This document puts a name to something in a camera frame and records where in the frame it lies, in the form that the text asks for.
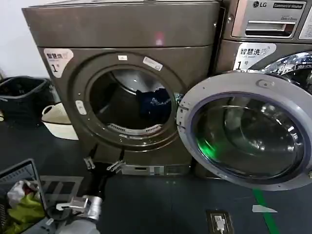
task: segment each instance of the washer door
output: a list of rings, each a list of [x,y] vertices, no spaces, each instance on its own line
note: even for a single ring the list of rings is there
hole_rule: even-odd
[[[194,86],[176,120],[207,170],[246,187],[287,190],[312,182],[311,104],[312,95],[289,79],[233,71]]]

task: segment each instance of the plastic basket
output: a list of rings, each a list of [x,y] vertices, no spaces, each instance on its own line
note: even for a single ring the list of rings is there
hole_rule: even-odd
[[[0,110],[16,123],[41,123],[41,112],[53,103],[47,79],[12,77],[0,83]]]

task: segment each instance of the sticker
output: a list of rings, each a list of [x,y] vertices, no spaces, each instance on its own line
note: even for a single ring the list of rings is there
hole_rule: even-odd
[[[56,78],[61,78],[68,62],[74,57],[70,49],[45,48],[44,55],[50,65],[51,72]]]
[[[154,60],[152,60],[151,58],[149,58],[149,57],[145,57],[144,59],[143,59],[143,63],[144,64],[146,64],[146,65],[148,65],[148,66],[150,66],[150,67],[153,67],[155,70],[157,70],[157,71],[161,71],[161,69],[162,69],[162,64],[160,64],[159,62],[156,62],[156,61],[154,61]]]
[[[284,2],[275,2],[273,8],[281,9],[299,9],[303,8],[304,4],[301,3],[284,3]]]
[[[128,56],[126,56],[126,55],[118,55],[118,60],[119,61],[127,61],[128,60]]]
[[[302,40],[312,39],[312,7],[309,11],[306,21],[304,22],[304,25],[299,35],[299,39]]]
[[[78,109],[79,113],[80,113],[81,115],[86,115],[86,114],[87,114],[87,111],[86,111],[86,109],[84,108],[83,101],[81,101],[81,100],[76,100],[75,103],[76,103],[76,106],[77,106],[77,109]]]
[[[251,68],[266,56],[274,53],[276,45],[273,43],[244,42],[238,48],[233,70]]]

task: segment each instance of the dryer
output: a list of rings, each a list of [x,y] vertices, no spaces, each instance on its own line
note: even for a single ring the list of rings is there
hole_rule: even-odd
[[[183,95],[207,77],[219,3],[74,0],[23,9],[41,57],[93,161],[126,175],[180,175]]]
[[[312,1],[224,3],[214,70],[223,74],[184,96],[177,114],[180,136],[202,166],[233,183],[273,191],[307,185]]]

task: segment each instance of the white basket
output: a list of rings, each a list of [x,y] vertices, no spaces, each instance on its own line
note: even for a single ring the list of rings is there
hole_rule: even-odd
[[[55,137],[78,140],[78,136],[62,103],[44,108],[41,120]]]

